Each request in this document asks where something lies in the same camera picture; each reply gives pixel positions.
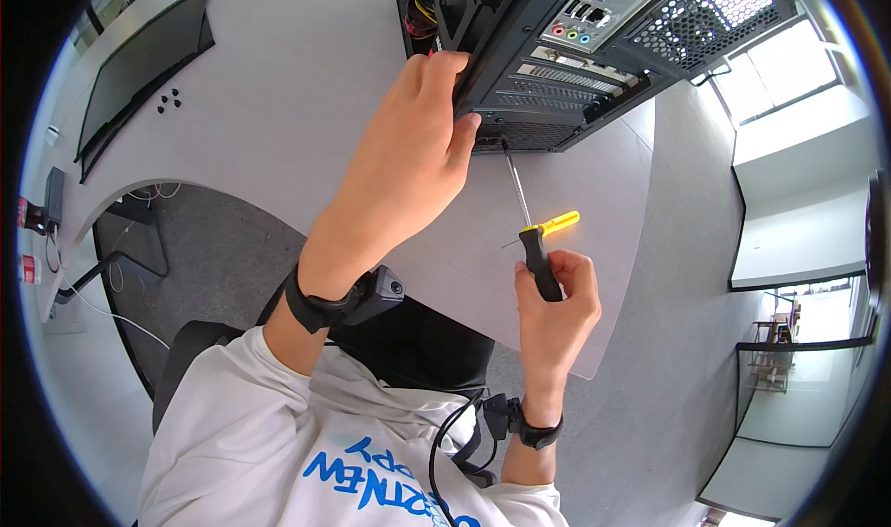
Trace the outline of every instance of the white cable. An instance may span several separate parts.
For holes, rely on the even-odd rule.
[[[138,196],[134,195],[132,192],[129,192],[129,193],[127,193],[127,194],[130,195],[131,197],[133,197],[133,198],[136,199],[136,200],[154,200],[154,199],[157,199],[158,197],[161,197],[162,199],[172,199],[173,197],[176,196],[176,193],[179,192],[179,187],[182,187],[182,186],[183,186],[183,183],[177,183],[177,184],[176,184],[176,188],[175,188],[174,191],[173,191],[172,193],[170,193],[169,195],[162,195],[162,193],[161,193],[161,183],[155,183],[155,184],[152,185],[152,186],[155,187],[155,194],[154,194],[154,195],[150,195],[148,199],[145,198],[145,197],[138,197]]]
[[[173,189],[173,192],[166,196],[162,195],[162,193],[161,193],[161,185],[155,185],[155,188],[158,189],[158,196],[161,197],[162,199],[172,199],[173,197],[176,196],[176,193],[179,192],[179,187],[182,187],[182,186],[183,186],[183,183],[177,183],[176,188]]]
[[[133,197],[133,198],[136,199],[136,200],[154,200],[154,199],[157,199],[157,198],[158,198],[158,193],[157,193],[157,192],[155,192],[155,194],[154,194],[153,196],[150,195],[148,199],[145,198],[145,197],[138,197],[138,196],[134,195],[132,192],[127,193],[127,194],[130,195],[131,197]]]
[[[74,291],[74,293],[77,294],[77,296],[80,297],[80,299],[81,299],[83,302],[86,303],[86,305],[87,305],[88,307],[92,308],[93,310],[95,310],[95,311],[97,311],[97,312],[101,312],[102,314],[111,316],[111,317],[113,317],[113,318],[120,319],[120,320],[122,320],[122,321],[128,321],[130,324],[136,326],[137,328],[139,328],[139,329],[142,330],[143,332],[145,332],[145,333],[149,334],[151,337],[155,338],[155,341],[157,341],[158,343],[160,343],[161,345],[163,345],[163,346],[165,347],[165,349],[167,349],[168,351],[170,351],[170,346],[167,345],[166,343],[164,343],[164,341],[161,340],[161,338],[159,338],[157,335],[153,334],[152,332],[148,331],[147,329],[143,328],[142,326],[139,326],[136,322],[131,321],[131,320],[128,319],[126,316],[120,316],[119,314],[115,314],[115,313],[113,313],[113,312],[106,312],[105,310],[96,308],[96,307],[94,306],[94,304],[92,304],[90,301],[88,301],[87,299],[85,299],[84,296],[81,295],[80,292],[79,292],[77,289],[74,288],[74,286],[71,284],[71,282],[68,280],[68,278],[65,277],[65,274],[62,274],[62,275],[61,275],[61,278],[65,280],[65,283],[68,284],[68,287],[71,288],[71,289]]]
[[[120,235],[117,236],[117,241],[115,241],[114,244],[111,246],[109,254],[114,253],[114,250],[117,248],[117,244],[120,243],[120,240],[124,238],[124,235],[128,231],[130,231],[130,227],[133,226],[134,222],[134,220],[131,220],[130,223],[127,224],[127,227],[124,228],[124,231],[120,232]],[[124,271],[120,268],[120,264],[118,264],[117,261],[112,264],[114,264],[114,266],[117,268],[117,275],[120,276],[120,288],[114,288],[114,278],[111,276],[111,269],[109,269],[109,285],[111,286],[111,291],[120,293],[121,291],[124,291]]]

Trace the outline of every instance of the power adapter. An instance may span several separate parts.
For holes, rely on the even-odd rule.
[[[65,182],[65,173],[53,166],[46,177],[46,194],[44,198],[45,229],[55,233],[61,225],[61,190]]]

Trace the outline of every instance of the black monitor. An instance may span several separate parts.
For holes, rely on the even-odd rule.
[[[214,45],[206,0],[179,0],[130,36],[100,67],[80,131],[83,183],[130,116],[171,76]]]

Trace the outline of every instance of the floor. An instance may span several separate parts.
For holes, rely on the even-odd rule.
[[[733,347],[751,341],[760,293],[728,294],[742,207],[729,145],[702,134],[709,108],[689,84],[657,98],[650,195],[625,303],[597,375],[570,378],[558,442],[557,486],[570,524],[695,525],[693,504],[730,443]],[[165,196],[174,185],[163,187]],[[253,325],[292,266],[303,237],[262,210],[184,185],[156,199],[171,262],[161,282],[125,276],[117,310],[173,340],[190,320]],[[158,262],[147,231],[104,215],[104,252]],[[119,286],[117,270],[112,278]],[[150,384],[165,350],[128,328]],[[522,393],[517,354],[496,344],[493,393]],[[487,455],[487,442],[479,455]],[[500,470],[504,448],[494,471]]]

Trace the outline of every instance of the window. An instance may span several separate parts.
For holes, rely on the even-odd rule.
[[[802,20],[732,57],[730,69],[731,72],[716,76],[715,80],[731,118],[738,124],[839,81],[809,20]],[[717,73],[722,70],[726,67],[719,68]]]

